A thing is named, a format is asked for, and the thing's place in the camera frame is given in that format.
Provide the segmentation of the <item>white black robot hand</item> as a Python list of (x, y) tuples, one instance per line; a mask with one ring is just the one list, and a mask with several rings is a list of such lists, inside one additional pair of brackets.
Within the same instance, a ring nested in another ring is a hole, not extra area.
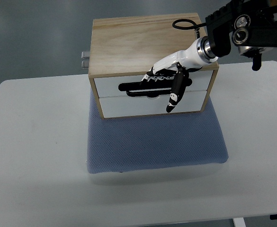
[(210, 48), (208, 38), (196, 39), (189, 48), (180, 50), (156, 62), (152, 68), (146, 72), (140, 84), (149, 81), (161, 81), (173, 77), (170, 90), (170, 99), (166, 107), (166, 112), (170, 113), (181, 101), (189, 79), (189, 73), (200, 70), (215, 61), (215, 56)]

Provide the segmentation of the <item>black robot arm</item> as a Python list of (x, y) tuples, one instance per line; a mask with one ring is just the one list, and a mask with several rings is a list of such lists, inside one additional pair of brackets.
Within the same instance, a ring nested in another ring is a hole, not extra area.
[(224, 57), (231, 45), (261, 68), (262, 53), (277, 47), (277, 0), (232, 0), (206, 17), (209, 57)]

